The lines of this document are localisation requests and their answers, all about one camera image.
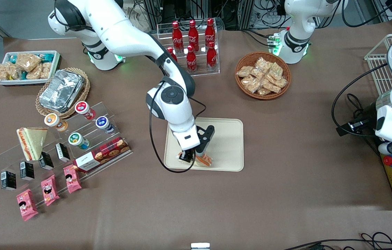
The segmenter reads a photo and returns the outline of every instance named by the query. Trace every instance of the pink snack package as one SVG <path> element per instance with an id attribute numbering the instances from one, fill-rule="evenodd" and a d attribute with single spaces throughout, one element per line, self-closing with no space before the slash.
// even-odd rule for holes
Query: pink snack package
<path id="1" fill-rule="evenodd" d="M 42 185 L 43 200 L 45 201 L 45 204 L 47 206 L 60 198 L 57 194 L 56 180 L 54 179 L 54 174 L 48 179 L 42 181 L 40 184 Z"/>
<path id="2" fill-rule="evenodd" d="M 23 193 L 17 195 L 17 203 L 19 204 L 20 214 L 24 221 L 27 221 L 38 214 L 31 190 L 27 189 L 23 191 Z"/>
<path id="3" fill-rule="evenodd" d="M 81 189 L 79 175 L 74 168 L 74 165 L 63 168 L 63 173 L 65 174 L 66 186 L 68 187 L 68 192 L 72 193 L 78 189 Z"/>

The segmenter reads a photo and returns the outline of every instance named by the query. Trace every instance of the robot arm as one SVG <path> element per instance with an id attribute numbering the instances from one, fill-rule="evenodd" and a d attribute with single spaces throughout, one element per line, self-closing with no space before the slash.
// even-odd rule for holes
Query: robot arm
<path id="1" fill-rule="evenodd" d="M 164 77 L 161 83 L 147 92 L 147 106 L 153 115 L 169 122 L 169 127 L 183 151 L 196 149 L 197 153 L 203 153 L 198 146 L 203 145 L 202 151 L 204 151 L 208 143 L 201 144 L 197 132 L 201 128 L 195 124 L 189 102 L 189 98 L 195 92 L 194 80 L 172 59 L 169 52 L 151 35 L 134 27 L 114 0 L 56 0 L 55 4 L 57 18 L 61 13 L 63 19 L 71 19 L 65 17 L 74 13 L 76 18 L 72 20 L 73 24 L 76 25 L 74 22 L 79 20 L 80 26 L 77 26 L 76 30 L 67 31 L 66 34 L 71 33 L 72 36 L 80 38 L 85 46 L 87 43 L 84 38 L 93 38 L 87 41 L 91 45 L 97 38 L 98 45 L 92 46 L 102 48 L 101 59 L 106 57 L 112 59 L 111 55 L 108 56 L 108 52 L 125 57 L 145 55 L 162 70 Z M 63 7 L 67 11 L 60 11 L 57 8 L 62 5 L 67 6 Z M 66 30 L 65 26 L 58 27 L 64 24 L 63 20 L 60 23 L 56 17 L 50 18 L 53 14 L 48 18 L 53 30 L 58 33 Z"/>

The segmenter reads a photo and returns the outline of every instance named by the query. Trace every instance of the black box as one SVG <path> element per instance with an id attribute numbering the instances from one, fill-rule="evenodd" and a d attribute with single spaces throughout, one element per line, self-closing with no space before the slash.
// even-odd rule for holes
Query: black box
<path id="1" fill-rule="evenodd" d="M 58 152 L 59 160 L 65 163 L 71 160 L 68 154 L 68 148 L 64 144 L 61 143 L 56 144 L 56 151 Z"/>
<path id="2" fill-rule="evenodd" d="M 17 188 L 16 174 L 3 171 L 0 174 L 1 188 L 5 190 L 15 190 Z"/>
<path id="3" fill-rule="evenodd" d="M 42 152 L 42 155 L 39 159 L 39 164 L 42 169 L 51 170 L 54 168 L 50 154 L 45 152 Z"/>
<path id="4" fill-rule="evenodd" d="M 34 166 L 31 163 L 27 163 L 26 161 L 20 163 L 20 179 L 34 180 Z"/>

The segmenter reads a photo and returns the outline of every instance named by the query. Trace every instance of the yogurt cup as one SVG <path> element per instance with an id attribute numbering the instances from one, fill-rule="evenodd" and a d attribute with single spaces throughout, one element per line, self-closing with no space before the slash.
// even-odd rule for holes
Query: yogurt cup
<path id="1" fill-rule="evenodd" d="M 104 130 L 105 133 L 109 134 L 114 131 L 114 126 L 110 123 L 107 117 L 101 116 L 96 119 L 96 126 L 101 130 Z"/>
<path id="2" fill-rule="evenodd" d="M 86 101 L 79 101 L 76 103 L 74 110 L 88 120 L 92 120 L 96 116 L 96 111 L 90 108 L 90 105 Z"/>
<path id="3" fill-rule="evenodd" d="M 45 124 L 50 127 L 55 127 L 59 132 L 65 131 L 68 128 L 68 123 L 54 113 L 45 116 Z"/>
<path id="4" fill-rule="evenodd" d="M 78 146 L 81 149 L 87 149 L 90 146 L 90 141 L 85 139 L 80 133 L 74 132 L 68 137 L 69 144 Z"/>

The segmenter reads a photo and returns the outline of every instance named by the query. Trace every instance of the sandwich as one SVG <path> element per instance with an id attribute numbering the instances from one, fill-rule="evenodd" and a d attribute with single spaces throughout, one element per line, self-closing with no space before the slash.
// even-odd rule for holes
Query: sandwich
<path id="1" fill-rule="evenodd" d="M 47 131 L 47 128 L 19 128 L 17 130 L 26 160 L 40 159 Z"/>

